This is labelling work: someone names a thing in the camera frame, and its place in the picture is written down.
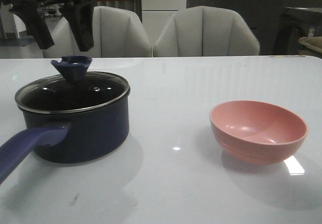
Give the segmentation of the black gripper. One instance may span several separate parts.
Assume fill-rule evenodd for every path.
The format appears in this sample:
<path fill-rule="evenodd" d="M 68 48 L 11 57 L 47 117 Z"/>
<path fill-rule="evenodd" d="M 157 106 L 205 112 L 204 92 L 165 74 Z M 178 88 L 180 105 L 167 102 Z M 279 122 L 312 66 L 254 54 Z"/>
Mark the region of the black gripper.
<path fill-rule="evenodd" d="M 96 0 L 1 0 L 1 3 L 12 4 L 10 12 L 23 21 L 42 50 L 53 46 L 54 41 L 38 12 L 38 6 L 64 4 L 59 10 L 69 23 L 79 51 L 89 51 L 94 46 L 93 12 Z"/>

